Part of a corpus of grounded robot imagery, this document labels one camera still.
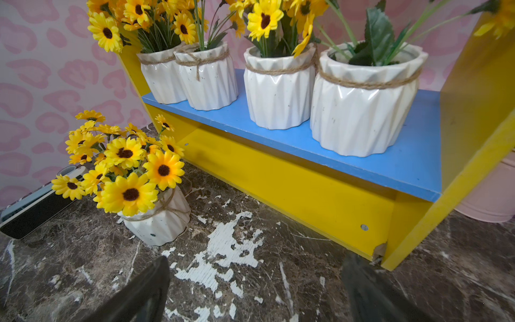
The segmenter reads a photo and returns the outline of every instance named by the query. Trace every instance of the green stem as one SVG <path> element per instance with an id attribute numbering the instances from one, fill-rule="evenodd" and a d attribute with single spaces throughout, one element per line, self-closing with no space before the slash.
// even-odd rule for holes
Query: green stem
<path id="1" fill-rule="evenodd" d="M 341 50 L 341 48 L 336 46 L 334 41 L 329 37 L 329 35 L 325 32 L 325 30 L 323 30 L 322 26 L 320 26 L 320 24 L 317 21 L 315 21 L 315 27 L 317 27 L 317 29 L 322 33 L 322 35 L 324 35 L 324 37 L 330 42 L 330 44 L 327 44 L 326 46 L 329 46 L 332 49 L 336 50 L 345 58 L 347 58 L 349 60 L 351 59 L 351 57 L 349 57 L 349 55 L 345 54 L 345 52 L 343 50 Z"/>
<path id="2" fill-rule="evenodd" d="M 347 34 L 349 35 L 349 38 L 351 39 L 352 43 L 354 44 L 354 47 L 357 46 L 357 38 L 352 32 L 351 26 L 345 19 L 344 15 L 341 14 L 341 11 L 333 5 L 333 3 L 329 0 L 325 0 L 325 2 L 333 9 L 333 11 L 336 13 L 338 18 L 340 18 L 341 22 L 344 24 L 345 30 L 347 31 Z"/>

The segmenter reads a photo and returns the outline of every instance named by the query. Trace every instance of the pink pot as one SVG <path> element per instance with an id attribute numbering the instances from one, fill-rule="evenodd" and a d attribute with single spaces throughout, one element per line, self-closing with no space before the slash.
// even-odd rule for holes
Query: pink pot
<path id="1" fill-rule="evenodd" d="M 456 210 L 488 223 L 503 223 L 515 215 L 515 149 L 461 201 Z"/>

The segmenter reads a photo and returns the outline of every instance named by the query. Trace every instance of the artificial sunflower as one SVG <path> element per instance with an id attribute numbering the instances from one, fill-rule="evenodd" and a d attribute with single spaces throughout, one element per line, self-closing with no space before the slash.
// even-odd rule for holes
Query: artificial sunflower
<path id="1" fill-rule="evenodd" d="M 56 195 L 63 195 L 63 198 L 70 198 L 71 200 L 82 199 L 86 192 L 82 188 L 77 178 L 70 178 L 69 176 L 57 176 L 52 180 L 52 190 L 56 191 Z"/>
<path id="2" fill-rule="evenodd" d="M 76 150 L 76 153 L 80 155 L 87 155 L 88 157 L 93 157 L 95 153 L 99 152 L 95 145 L 103 143 L 105 141 L 106 137 L 102 134 L 98 134 L 95 136 L 91 135 L 86 140 L 84 140 L 84 142 L 81 145 L 79 145 L 79 147 Z"/>
<path id="3" fill-rule="evenodd" d="M 118 176 L 115 182 L 107 182 L 101 195 L 106 211 L 121 211 L 127 217 L 153 209 L 158 199 L 156 184 L 148 182 L 146 174 L 138 177 L 134 172 L 127 179 Z"/>
<path id="4" fill-rule="evenodd" d="M 158 114 L 158 116 L 156 116 L 156 121 L 158 121 L 159 125 L 161 125 L 162 128 L 165 128 L 172 132 L 175 131 L 174 127 L 168 124 L 168 121 L 165 119 L 165 117 L 162 114 Z"/>
<path id="5" fill-rule="evenodd" d="M 307 30 L 307 35 L 304 37 L 302 42 L 300 44 L 298 44 L 297 47 L 295 47 L 295 49 L 293 50 L 293 55 L 294 55 L 293 57 L 297 57 L 304 51 L 307 44 L 309 44 L 309 42 L 310 42 L 312 33 L 313 33 L 313 25 L 310 25 Z"/>
<path id="6" fill-rule="evenodd" d="M 93 38 L 98 41 L 98 46 L 107 52 L 119 53 L 122 51 L 123 42 L 116 21 L 112 17 L 106 18 L 103 12 L 93 12 L 90 17 L 90 24 L 88 30 L 93 33 Z"/>
<path id="7" fill-rule="evenodd" d="M 104 154 L 113 161 L 114 165 L 129 169 L 138 167 L 143 158 L 143 152 L 141 144 L 135 139 L 118 138 L 107 145 Z"/>
<path id="8" fill-rule="evenodd" d="M 83 154 L 74 154 L 70 156 L 70 160 L 68 161 L 69 164 L 85 164 L 86 162 L 91 162 L 91 157 L 88 157 L 87 155 Z"/>
<path id="9" fill-rule="evenodd" d="M 109 5 L 109 1 L 108 0 L 88 0 L 88 2 L 86 2 L 86 5 L 88 6 L 88 9 L 89 9 L 89 15 L 93 15 L 94 12 L 101 13 L 101 12 L 105 11 L 102 9 L 102 7 L 107 8 L 107 6 Z"/>
<path id="10" fill-rule="evenodd" d="M 94 127 L 91 129 L 92 131 L 99 131 L 99 132 L 102 132 L 104 134 L 112 134 L 112 135 L 125 135 L 127 134 L 127 131 L 123 131 L 122 129 L 120 129 L 120 126 L 109 126 L 109 125 L 104 125 L 104 124 L 100 124 L 99 126 L 97 127 Z"/>
<path id="11" fill-rule="evenodd" d="M 84 143 L 85 140 L 89 139 L 93 135 L 89 132 L 82 133 L 80 130 L 75 130 L 70 132 L 69 140 L 66 141 L 66 145 L 68 146 L 66 148 L 66 151 L 68 154 L 76 154 L 77 148 Z"/>
<path id="12" fill-rule="evenodd" d="M 247 26 L 252 40 L 257 38 L 259 41 L 261 36 L 268 38 L 270 31 L 277 29 L 278 22 L 284 16 L 280 8 L 280 0 L 261 0 L 254 5 L 254 12 L 248 14 Z"/>
<path id="13" fill-rule="evenodd" d="M 297 32 L 305 38 L 313 20 L 324 14 L 329 8 L 325 0 L 293 0 L 287 14 L 289 17 L 295 17 L 291 20 L 293 26 L 294 20 L 297 21 Z"/>
<path id="14" fill-rule="evenodd" d="M 103 165 L 97 165 L 93 170 L 90 170 L 88 173 L 84 174 L 82 177 L 84 181 L 82 181 L 82 187 L 86 194 L 93 194 L 98 192 L 98 185 L 101 182 L 110 182 L 108 177 L 106 177 L 107 168 Z"/>
<path id="15" fill-rule="evenodd" d="M 138 24 L 143 25 L 145 21 L 149 21 L 145 10 L 150 10 L 150 6 L 146 0 L 127 0 L 124 16 L 129 21 L 137 21 Z"/>
<path id="16" fill-rule="evenodd" d="M 198 41 L 197 28 L 195 27 L 195 22 L 191 14 L 188 15 L 186 12 L 179 12 L 174 17 L 175 34 L 179 35 L 181 41 L 188 45 L 196 43 Z"/>
<path id="17" fill-rule="evenodd" d="M 84 111 L 82 113 L 79 113 L 75 116 L 78 120 L 85 120 L 85 121 L 96 121 L 99 123 L 105 122 L 106 117 L 102 115 L 102 113 L 97 112 L 95 110 L 92 111 Z"/>
<path id="18" fill-rule="evenodd" d="M 507 35 L 515 27 L 515 0 L 490 0 L 483 4 L 485 10 L 492 14 L 492 20 L 481 26 L 474 36 L 482 36 L 495 28 L 496 39 Z"/>
<path id="19" fill-rule="evenodd" d="M 180 176 L 184 175 L 184 162 L 179 160 L 179 156 L 171 151 L 165 153 L 156 151 L 156 154 L 149 154 L 148 162 L 143 164 L 147 169 L 150 182 L 158 185 L 164 191 L 166 188 L 175 188 L 177 183 L 182 183 Z"/>
<path id="20" fill-rule="evenodd" d="M 161 137 L 161 140 L 159 141 L 159 143 L 161 144 L 161 147 L 164 150 L 169 150 L 173 153 L 178 154 L 181 157 L 184 157 L 184 152 L 183 152 L 184 149 L 180 148 L 179 145 L 177 145 L 177 143 L 175 142 L 175 140 L 173 138 L 163 135 Z"/>
<path id="21" fill-rule="evenodd" d="M 234 14 L 231 17 L 231 21 L 231 28 L 236 31 L 236 37 L 241 38 L 243 35 L 245 35 L 245 22 L 243 19 L 239 15 Z"/>

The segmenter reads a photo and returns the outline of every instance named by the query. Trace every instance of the wall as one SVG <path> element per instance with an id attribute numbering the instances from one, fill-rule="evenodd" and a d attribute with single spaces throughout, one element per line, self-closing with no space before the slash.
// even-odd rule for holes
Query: wall
<path id="1" fill-rule="evenodd" d="M 150 123 L 116 54 L 98 47 L 85 0 L 0 1 L 0 209 L 67 166 L 84 109 Z"/>
<path id="2" fill-rule="evenodd" d="M 389 0 L 387 14 L 399 32 L 419 16 L 426 0 Z M 466 12 L 481 0 L 454 0 L 427 27 Z M 210 19 L 218 1 L 207 0 Z M 340 1 L 356 35 L 363 35 L 365 8 L 375 0 Z M 226 12 L 227 6 L 220 11 Z M 112 125 L 150 123 L 113 53 L 100 49 L 87 30 L 85 0 L 0 0 L 0 208 L 51 180 L 67 165 L 66 133 L 80 125 L 74 115 L 101 111 Z M 430 58 L 421 88 L 439 91 L 477 17 L 435 30 L 415 44 Z M 320 20 L 330 36 L 344 40 L 332 12 Z M 236 68 L 251 45 L 229 31 Z"/>

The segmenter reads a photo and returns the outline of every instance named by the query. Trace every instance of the peeling white paint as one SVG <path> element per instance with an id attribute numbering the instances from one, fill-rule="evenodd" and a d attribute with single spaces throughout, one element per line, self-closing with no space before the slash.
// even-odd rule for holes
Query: peeling white paint
<path id="1" fill-rule="evenodd" d="M 172 247 L 170 248 L 169 250 L 164 250 L 161 252 L 161 255 L 163 256 L 166 256 L 166 258 L 168 258 L 168 256 L 170 256 L 171 253 L 173 253 L 175 251 L 175 247 Z"/>
<path id="2" fill-rule="evenodd" d="M 222 314 L 222 312 L 220 311 L 220 307 L 218 305 L 215 305 L 215 307 L 213 308 L 213 315 L 215 317 L 222 317 L 222 316 L 224 316 Z"/>
<path id="3" fill-rule="evenodd" d="M 207 218 L 204 218 L 202 216 L 197 216 L 198 221 L 202 222 L 203 224 L 206 224 L 208 222 Z"/>
<path id="4" fill-rule="evenodd" d="M 231 282 L 231 291 L 237 295 L 239 298 L 243 298 L 243 290 L 238 287 L 238 284 L 236 284 L 236 281 Z"/>

